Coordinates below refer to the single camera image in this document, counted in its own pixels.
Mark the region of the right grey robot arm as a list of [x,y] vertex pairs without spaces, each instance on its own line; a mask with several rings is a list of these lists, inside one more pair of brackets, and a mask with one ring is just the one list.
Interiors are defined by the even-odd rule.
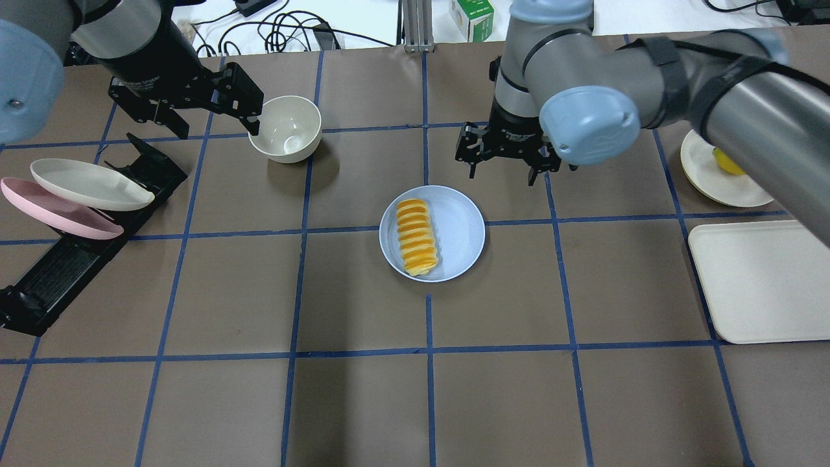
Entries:
[[821,242],[829,235],[828,85],[791,68],[772,30],[641,38],[605,51],[591,1],[515,1],[490,64],[487,125],[466,123],[455,159],[524,160],[540,173],[619,156],[642,129],[687,121]]

